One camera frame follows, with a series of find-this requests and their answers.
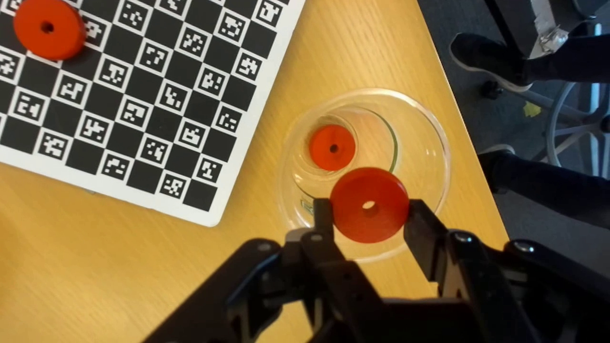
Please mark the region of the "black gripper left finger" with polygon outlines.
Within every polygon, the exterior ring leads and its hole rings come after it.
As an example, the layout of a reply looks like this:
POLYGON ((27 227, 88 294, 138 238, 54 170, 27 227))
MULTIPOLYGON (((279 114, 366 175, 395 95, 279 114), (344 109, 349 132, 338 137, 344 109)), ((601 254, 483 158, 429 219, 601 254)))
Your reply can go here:
POLYGON ((366 303, 382 303, 334 242, 326 198, 315 202, 313 229, 239 246, 145 343, 256 343, 290 303, 305 311, 309 343, 364 343, 366 303))

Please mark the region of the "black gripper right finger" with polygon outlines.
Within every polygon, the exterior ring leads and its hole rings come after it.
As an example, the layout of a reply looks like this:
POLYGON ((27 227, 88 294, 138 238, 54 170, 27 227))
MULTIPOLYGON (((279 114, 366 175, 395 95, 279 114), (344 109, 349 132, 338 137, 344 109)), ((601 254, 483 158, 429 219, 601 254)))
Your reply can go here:
POLYGON ((610 343, 610 282, 534 240, 502 250, 410 204, 405 242, 439 297, 466 305, 485 343, 610 343))

